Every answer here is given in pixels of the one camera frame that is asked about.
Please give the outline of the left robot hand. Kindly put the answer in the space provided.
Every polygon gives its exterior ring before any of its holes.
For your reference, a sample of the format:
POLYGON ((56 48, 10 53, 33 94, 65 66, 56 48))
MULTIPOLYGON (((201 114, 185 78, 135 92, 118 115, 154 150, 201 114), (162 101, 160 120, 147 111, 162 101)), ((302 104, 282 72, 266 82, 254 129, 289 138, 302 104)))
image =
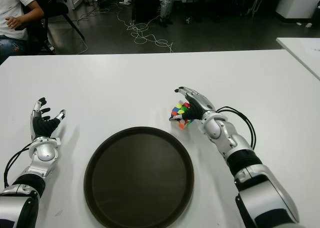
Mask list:
POLYGON ((48 137, 57 129, 61 121, 66 116, 66 111, 61 110, 58 115, 54 118, 50 116, 43 116, 44 113, 49 112, 50 108, 42 109, 47 103, 45 97, 38 99, 33 107, 30 115, 30 133, 31 140, 34 141, 40 137, 48 137))

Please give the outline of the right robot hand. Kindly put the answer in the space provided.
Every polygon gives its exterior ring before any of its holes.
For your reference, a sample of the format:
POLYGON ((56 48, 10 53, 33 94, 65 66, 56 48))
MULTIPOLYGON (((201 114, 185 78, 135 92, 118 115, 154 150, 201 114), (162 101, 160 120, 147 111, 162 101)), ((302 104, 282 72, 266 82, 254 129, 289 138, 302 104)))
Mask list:
POLYGON ((189 102, 190 107, 183 114, 178 114, 169 118, 169 121, 202 120, 203 115, 206 112, 216 112, 214 105, 198 91, 183 86, 178 87, 174 91, 176 93, 181 93, 189 102))

